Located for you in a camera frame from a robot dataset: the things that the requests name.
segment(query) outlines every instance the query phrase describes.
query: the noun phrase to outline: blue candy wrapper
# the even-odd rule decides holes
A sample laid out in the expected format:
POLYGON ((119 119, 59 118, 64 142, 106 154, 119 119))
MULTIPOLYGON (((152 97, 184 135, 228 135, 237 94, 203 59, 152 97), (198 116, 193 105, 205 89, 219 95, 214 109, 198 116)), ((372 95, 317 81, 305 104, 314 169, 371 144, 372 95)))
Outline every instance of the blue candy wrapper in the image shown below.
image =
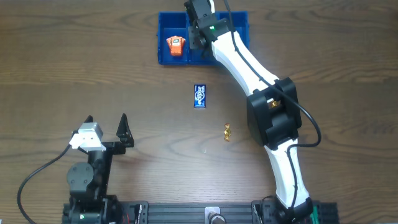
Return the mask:
POLYGON ((206 85, 196 84, 195 85, 195 104, 194 108, 205 109, 206 108, 206 85))

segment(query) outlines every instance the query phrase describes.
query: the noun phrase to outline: orange package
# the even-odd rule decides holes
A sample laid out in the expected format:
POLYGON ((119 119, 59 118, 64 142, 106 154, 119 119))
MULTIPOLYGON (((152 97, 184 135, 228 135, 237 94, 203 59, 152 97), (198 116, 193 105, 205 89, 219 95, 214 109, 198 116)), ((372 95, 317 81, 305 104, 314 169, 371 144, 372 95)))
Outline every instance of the orange package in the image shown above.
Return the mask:
POLYGON ((184 48, 185 39, 182 37, 173 36, 168 38, 167 44, 170 47, 170 54, 172 56, 181 56, 182 49, 184 48))

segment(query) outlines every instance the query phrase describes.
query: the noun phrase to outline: wooden table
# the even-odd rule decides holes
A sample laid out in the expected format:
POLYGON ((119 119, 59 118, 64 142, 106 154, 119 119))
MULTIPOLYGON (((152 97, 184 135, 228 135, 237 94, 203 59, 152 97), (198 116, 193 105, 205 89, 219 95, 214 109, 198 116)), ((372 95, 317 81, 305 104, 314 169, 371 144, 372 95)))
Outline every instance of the wooden table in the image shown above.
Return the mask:
MULTIPOLYGON (((249 12, 251 51, 291 77, 323 141, 299 149, 312 199, 342 223, 398 221, 398 2, 230 0, 249 12)), ((222 1, 216 8, 224 10, 222 1)), ((26 223, 16 194, 89 115, 115 140, 126 113, 134 149, 115 156, 109 194, 149 202, 250 202, 275 193, 267 154, 246 125, 246 97, 224 68, 157 62, 159 11, 183 0, 0 1, 0 219, 26 223), (206 83, 208 108, 193 109, 206 83), (223 139, 231 123, 231 142, 223 139)), ((303 118, 300 142, 315 132, 303 118)), ((60 223, 69 151, 25 187, 38 223, 60 223)))

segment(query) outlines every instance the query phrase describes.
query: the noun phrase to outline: white plastic part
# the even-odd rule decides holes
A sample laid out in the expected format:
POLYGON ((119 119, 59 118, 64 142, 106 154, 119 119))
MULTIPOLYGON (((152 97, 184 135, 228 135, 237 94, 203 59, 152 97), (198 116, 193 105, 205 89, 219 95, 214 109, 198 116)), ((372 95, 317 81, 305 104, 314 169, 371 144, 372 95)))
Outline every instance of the white plastic part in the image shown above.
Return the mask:
POLYGON ((210 2, 210 7, 211 7, 211 13, 215 13, 216 9, 214 7, 214 0, 209 0, 209 2, 210 2))
MULTIPOLYGON (((234 32, 235 42, 239 51, 243 54, 244 58, 251 64, 251 66, 271 85, 275 84, 274 80, 278 80, 274 74, 266 70, 250 51, 243 44, 238 32, 234 32)), ((227 32, 219 37, 215 42, 211 43, 213 55, 215 59, 221 62, 238 81, 244 90, 246 96, 253 94, 253 91, 264 90, 268 86, 259 80, 256 74, 248 67, 239 54, 235 51, 232 42, 231 32, 227 32)))
MULTIPOLYGON (((275 175, 276 196, 285 208, 292 206, 294 197, 294 177, 289 158, 287 157, 287 148, 292 144, 297 144, 297 139, 289 140, 280 144, 278 146, 278 150, 275 151, 270 150, 267 146, 264 146, 268 153, 272 170, 274 171, 275 175)), ((296 201, 294 203, 294 207, 296 207, 304 203, 310 195, 308 194, 308 191, 303 183, 296 147, 290 149, 290 156, 292 158, 293 166, 297 176, 298 189, 296 201)))
POLYGON ((79 147, 86 152, 90 151, 105 151, 106 147, 102 145, 102 130, 98 123, 83 123, 78 133, 74 134, 69 144, 72 149, 79 147))

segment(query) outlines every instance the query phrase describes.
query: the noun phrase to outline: blue tray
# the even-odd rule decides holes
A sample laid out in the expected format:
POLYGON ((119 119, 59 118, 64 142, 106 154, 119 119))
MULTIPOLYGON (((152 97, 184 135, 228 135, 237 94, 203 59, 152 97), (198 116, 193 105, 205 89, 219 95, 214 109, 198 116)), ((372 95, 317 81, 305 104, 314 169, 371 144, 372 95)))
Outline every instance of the blue tray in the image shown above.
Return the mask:
MULTIPOLYGON (((228 12, 216 12, 217 19, 229 18, 228 12)), ((248 12, 232 12, 234 26, 239 32, 243 43, 249 48, 248 12)), ((218 62, 213 56, 201 57, 203 50, 189 48, 188 26, 191 26, 186 12, 159 12, 159 27, 157 33, 157 58, 161 65, 216 65, 218 62), (187 41, 181 57, 170 55, 166 39, 171 36, 180 36, 187 41)))

